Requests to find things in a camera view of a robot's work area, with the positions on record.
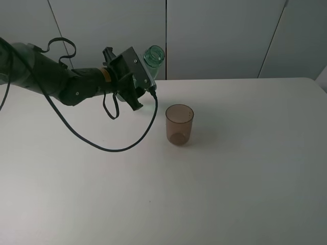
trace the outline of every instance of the white wall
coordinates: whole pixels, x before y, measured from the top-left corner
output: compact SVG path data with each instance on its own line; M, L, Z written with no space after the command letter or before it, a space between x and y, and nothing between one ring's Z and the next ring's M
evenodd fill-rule
M50 39L60 37L58 27L46 0L12 0L5 1L0 8L0 35L6 41L32 43L43 49ZM67 55L62 42L51 45L45 54L58 61Z
M62 35L77 46L74 68L101 67L102 50L116 55L133 46L143 53L152 45L166 47L165 0L51 0ZM166 65L158 79L166 78Z
M167 79L257 78L285 0L167 4Z
M316 79L316 82L319 84L319 86L327 92L327 66L325 69L320 73L318 78Z
M260 78L315 80L327 65L327 1L289 0Z

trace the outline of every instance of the brown plastic cup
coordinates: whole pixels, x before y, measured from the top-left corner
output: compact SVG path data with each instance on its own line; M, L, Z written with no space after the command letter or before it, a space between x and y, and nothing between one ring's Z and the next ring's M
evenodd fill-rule
M194 112L186 105L173 105L166 110L167 139L171 144L183 145L190 139Z

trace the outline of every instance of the glass bottle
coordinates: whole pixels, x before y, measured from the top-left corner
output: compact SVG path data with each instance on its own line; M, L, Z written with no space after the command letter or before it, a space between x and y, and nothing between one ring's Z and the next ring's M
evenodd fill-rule
M144 63L153 79L158 75L159 68L165 60L165 53L159 46L151 46L144 52Z

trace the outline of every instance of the bottle mouth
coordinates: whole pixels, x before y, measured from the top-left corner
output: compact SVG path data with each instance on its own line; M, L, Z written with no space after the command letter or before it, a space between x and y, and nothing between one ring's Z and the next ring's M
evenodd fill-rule
M150 63L153 63L154 65L161 65L164 59L165 59L164 51L162 50L161 47L156 45L151 46L145 53L145 60L150 61Z

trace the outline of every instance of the white table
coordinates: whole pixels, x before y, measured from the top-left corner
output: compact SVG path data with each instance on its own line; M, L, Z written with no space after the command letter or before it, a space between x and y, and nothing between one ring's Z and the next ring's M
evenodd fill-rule
M157 94L144 141L106 153L41 95L12 87L0 113L0 244L327 244L327 95L315 82L159 81ZM56 104L111 148L136 141L154 107L147 95L111 121L101 101ZM165 136L175 103L195 112L181 148Z

